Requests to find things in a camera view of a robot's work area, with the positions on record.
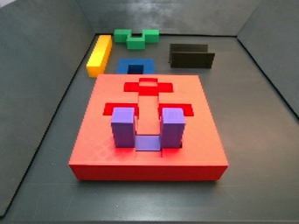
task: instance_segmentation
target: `red surface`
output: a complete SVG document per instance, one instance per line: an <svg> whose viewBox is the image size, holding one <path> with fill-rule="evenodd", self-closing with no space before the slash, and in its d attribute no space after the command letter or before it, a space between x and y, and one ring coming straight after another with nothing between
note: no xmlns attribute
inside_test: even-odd
<svg viewBox="0 0 299 224"><path fill-rule="evenodd" d="M124 92L124 85L128 82L137 83L143 77L135 74L104 74L97 77L69 158L69 167L77 179L218 180L228 167L228 161L197 76L151 75L151 78L157 79L157 86L159 83L172 83L172 91L159 91L160 107L167 104L191 105L193 115L185 116L181 148L148 152L115 147L111 116L103 115L105 105L137 103L140 95L137 92Z"/></svg>

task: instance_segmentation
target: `green u-shaped block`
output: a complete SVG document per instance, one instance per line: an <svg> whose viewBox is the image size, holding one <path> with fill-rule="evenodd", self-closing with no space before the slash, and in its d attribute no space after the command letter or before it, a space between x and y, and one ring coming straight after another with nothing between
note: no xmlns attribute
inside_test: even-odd
<svg viewBox="0 0 299 224"><path fill-rule="evenodd" d="M159 30L143 30L141 37L132 37L132 30L116 29L113 39L116 43L125 43L128 50L144 50L145 43L159 42Z"/></svg>

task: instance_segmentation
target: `purple pillar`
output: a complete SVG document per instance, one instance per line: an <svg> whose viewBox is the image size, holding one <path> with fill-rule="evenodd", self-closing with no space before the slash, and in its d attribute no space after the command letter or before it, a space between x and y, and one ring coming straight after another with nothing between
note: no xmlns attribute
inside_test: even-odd
<svg viewBox="0 0 299 224"><path fill-rule="evenodd" d="M135 148L136 127L135 109L115 108L111 127L113 132L115 144L117 148Z"/></svg>
<svg viewBox="0 0 299 224"><path fill-rule="evenodd" d="M184 130L184 115L181 108L163 108L161 115L161 148L180 148Z"/></svg>

